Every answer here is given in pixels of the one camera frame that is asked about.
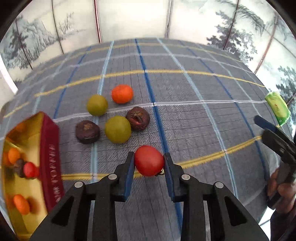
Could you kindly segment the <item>dark sleeved right forearm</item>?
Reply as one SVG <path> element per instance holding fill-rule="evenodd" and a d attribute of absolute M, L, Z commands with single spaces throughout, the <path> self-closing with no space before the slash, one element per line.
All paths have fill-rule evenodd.
<path fill-rule="evenodd" d="M 275 211 L 270 219 L 270 240 L 296 241 L 295 234 L 295 204 L 289 213 Z"/>

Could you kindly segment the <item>right hand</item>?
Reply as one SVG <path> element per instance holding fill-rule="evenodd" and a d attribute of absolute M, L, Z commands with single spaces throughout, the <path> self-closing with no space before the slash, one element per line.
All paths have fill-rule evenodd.
<path fill-rule="evenodd" d="M 279 168 L 273 172 L 268 181 L 267 196 L 271 197 L 277 191 L 282 199 L 275 206 L 276 212 L 287 214 L 293 209 L 295 203 L 295 182 L 278 185 L 276 182 L 278 171 Z"/>

